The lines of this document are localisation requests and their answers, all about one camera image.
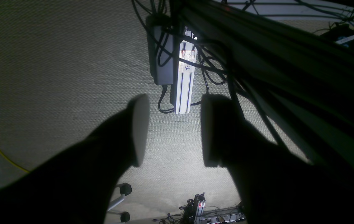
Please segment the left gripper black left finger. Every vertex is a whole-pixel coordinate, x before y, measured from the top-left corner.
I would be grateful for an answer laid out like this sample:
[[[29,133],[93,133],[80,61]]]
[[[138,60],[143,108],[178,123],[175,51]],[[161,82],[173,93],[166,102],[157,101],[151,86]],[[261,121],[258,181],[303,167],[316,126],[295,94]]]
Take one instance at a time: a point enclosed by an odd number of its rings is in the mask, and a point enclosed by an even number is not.
[[[0,224],[103,224],[120,177],[143,163],[149,97],[133,97],[85,139],[0,188]]]

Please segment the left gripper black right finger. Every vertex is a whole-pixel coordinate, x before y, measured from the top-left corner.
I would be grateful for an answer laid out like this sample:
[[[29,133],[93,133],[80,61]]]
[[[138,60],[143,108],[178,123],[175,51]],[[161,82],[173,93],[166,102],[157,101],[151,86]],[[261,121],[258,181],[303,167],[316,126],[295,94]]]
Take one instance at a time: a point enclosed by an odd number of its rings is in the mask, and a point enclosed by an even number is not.
[[[226,168],[250,224],[354,224],[354,171],[273,144],[224,95],[201,98],[206,167]]]

